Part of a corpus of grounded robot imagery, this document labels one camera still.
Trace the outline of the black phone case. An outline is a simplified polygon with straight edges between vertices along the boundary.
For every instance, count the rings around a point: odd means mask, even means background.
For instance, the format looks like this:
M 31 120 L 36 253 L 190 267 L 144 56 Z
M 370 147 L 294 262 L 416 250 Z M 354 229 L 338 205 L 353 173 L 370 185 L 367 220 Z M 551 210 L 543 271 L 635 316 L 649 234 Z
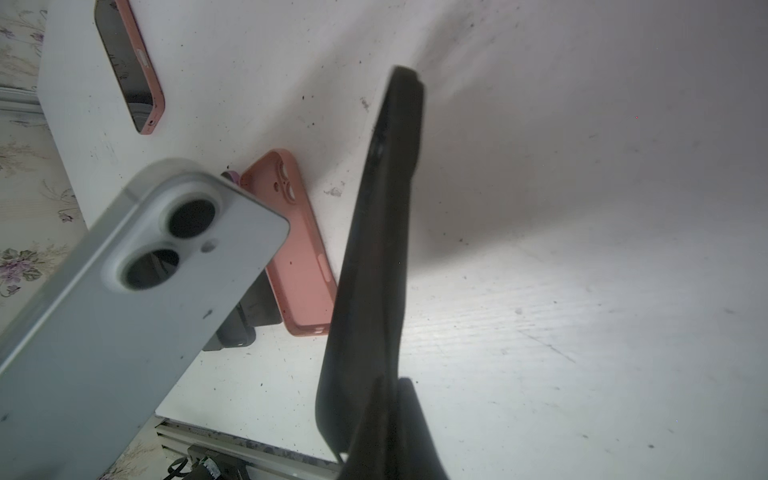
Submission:
M 315 404 L 336 457 L 350 453 L 375 383 L 397 382 L 424 97 L 418 74 L 394 67 L 366 155 Z
M 255 328 L 248 324 L 238 304 L 203 347 L 204 352 L 250 346 L 256 339 Z

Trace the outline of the black phone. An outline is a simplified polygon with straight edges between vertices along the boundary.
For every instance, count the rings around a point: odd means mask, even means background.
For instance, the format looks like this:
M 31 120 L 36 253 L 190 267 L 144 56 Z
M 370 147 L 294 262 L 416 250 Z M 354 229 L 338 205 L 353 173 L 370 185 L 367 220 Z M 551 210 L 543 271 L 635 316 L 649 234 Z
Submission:
M 193 161 L 137 173 L 2 333 L 2 477 L 100 477 L 289 231 Z

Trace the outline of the pink phone case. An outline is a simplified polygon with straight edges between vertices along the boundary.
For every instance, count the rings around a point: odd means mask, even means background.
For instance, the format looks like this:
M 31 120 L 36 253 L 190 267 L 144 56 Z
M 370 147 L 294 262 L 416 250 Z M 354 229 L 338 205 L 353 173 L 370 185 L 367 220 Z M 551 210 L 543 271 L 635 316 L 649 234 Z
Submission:
M 286 329 L 294 336 L 327 334 L 337 284 L 296 159 L 273 149 L 242 173 L 240 186 L 289 223 L 284 244 L 266 267 Z

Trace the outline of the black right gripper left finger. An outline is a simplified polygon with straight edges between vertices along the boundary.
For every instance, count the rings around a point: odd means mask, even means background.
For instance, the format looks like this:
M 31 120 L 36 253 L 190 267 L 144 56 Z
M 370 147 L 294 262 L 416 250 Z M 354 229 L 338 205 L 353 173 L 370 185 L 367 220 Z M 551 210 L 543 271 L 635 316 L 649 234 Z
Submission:
M 384 377 L 379 377 L 371 390 L 339 479 L 387 478 L 389 408 L 389 385 Z

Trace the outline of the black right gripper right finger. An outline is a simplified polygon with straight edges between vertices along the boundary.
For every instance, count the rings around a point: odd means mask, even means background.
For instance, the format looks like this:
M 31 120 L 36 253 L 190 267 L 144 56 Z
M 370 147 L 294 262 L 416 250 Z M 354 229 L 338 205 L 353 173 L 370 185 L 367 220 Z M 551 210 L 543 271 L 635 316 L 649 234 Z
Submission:
M 448 480 L 414 384 L 408 378 L 398 380 L 395 429 L 395 466 L 398 479 Z

